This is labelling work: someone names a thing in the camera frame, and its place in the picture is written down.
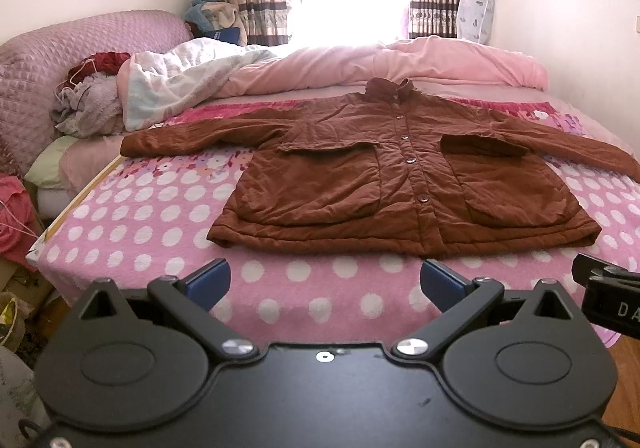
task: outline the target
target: red cloth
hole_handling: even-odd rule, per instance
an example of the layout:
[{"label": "red cloth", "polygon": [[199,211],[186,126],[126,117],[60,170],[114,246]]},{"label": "red cloth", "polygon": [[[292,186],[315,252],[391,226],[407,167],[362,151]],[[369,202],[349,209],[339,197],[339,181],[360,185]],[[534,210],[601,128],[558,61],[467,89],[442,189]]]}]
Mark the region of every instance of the red cloth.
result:
[{"label": "red cloth", "polygon": [[[21,222],[37,234],[31,199],[17,177],[0,174],[0,201],[6,205],[5,207],[0,204],[0,255],[25,266],[30,271],[35,271],[35,268],[27,264],[24,256],[36,239],[27,233],[13,229],[23,229]],[[18,221],[9,215],[7,208]]]},{"label": "red cloth", "polygon": [[66,75],[64,87],[73,88],[82,82],[87,76],[99,72],[108,76],[118,74],[122,64],[131,58],[129,53],[116,53],[109,51],[107,53],[92,54],[88,58],[82,60],[82,63],[71,67]]}]

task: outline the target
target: brown jacket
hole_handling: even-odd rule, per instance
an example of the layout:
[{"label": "brown jacket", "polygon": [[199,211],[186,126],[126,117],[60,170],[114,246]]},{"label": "brown jacket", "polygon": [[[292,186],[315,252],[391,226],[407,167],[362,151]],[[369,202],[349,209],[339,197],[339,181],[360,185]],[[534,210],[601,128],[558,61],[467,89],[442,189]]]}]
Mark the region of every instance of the brown jacket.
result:
[{"label": "brown jacket", "polygon": [[366,94],[142,130],[122,155],[258,146],[208,238],[286,253],[442,258],[593,244],[551,154],[640,181],[619,148],[375,78]]}]

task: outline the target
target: pink polka dot blanket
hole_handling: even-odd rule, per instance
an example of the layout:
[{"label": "pink polka dot blanket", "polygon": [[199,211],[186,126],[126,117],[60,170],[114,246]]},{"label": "pink polka dot blanket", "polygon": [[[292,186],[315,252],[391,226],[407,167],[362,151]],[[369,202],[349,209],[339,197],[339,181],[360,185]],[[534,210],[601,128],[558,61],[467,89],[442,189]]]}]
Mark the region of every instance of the pink polka dot blanket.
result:
[{"label": "pink polka dot blanket", "polygon": [[[556,113],[548,104],[494,107],[463,101],[582,133],[579,121]],[[228,117],[263,106],[209,105],[167,123]],[[390,344],[438,315],[420,291],[419,258],[389,253],[293,256],[241,246],[223,249],[207,241],[210,224],[251,157],[251,150],[220,146],[190,156],[127,158],[47,241],[40,271],[73,301],[101,276],[113,278],[120,287],[145,287],[163,274],[182,277],[223,257],[231,266],[231,289],[212,314],[262,345],[360,340]],[[548,161],[602,226],[596,244],[584,250],[456,258],[445,262],[450,268],[467,278],[492,276],[513,289],[528,289],[540,278],[553,277],[578,302],[583,290],[570,274],[578,251],[636,269],[640,187],[626,176],[555,158]],[[617,339],[613,332],[597,330],[607,345]]]}]

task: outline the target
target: wooden floor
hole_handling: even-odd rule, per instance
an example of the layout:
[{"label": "wooden floor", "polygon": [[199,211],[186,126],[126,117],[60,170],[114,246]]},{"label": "wooden floor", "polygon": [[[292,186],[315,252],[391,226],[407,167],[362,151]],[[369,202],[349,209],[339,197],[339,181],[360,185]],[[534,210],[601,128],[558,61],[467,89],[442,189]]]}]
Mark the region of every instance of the wooden floor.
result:
[{"label": "wooden floor", "polygon": [[[622,336],[609,352],[618,367],[618,386],[604,422],[640,432],[640,341]],[[633,448],[640,448],[640,444],[626,442]]]}]

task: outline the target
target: jacket pocket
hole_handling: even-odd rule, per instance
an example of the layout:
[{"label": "jacket pocket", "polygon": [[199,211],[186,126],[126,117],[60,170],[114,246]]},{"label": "jacket pocket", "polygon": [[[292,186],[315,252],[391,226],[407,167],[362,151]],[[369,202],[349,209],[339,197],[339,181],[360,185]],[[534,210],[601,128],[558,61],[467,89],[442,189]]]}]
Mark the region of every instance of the jacket pocket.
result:
[{"label": "jacket pocket", "polygon": [[243,190],[236,210],[246,221],[337,224],[371,216],[380,207],[380,165],[373,140],[283,142],[262,157],[259,165],[250,165],[260,168],[259,175],[249,176],[255,185]]},{"label": "jacket pocket", "polygon": [[494,228],[553,226],[571,218],[572,194],[528,149],[485,136],[443,136],[471,220]]}]

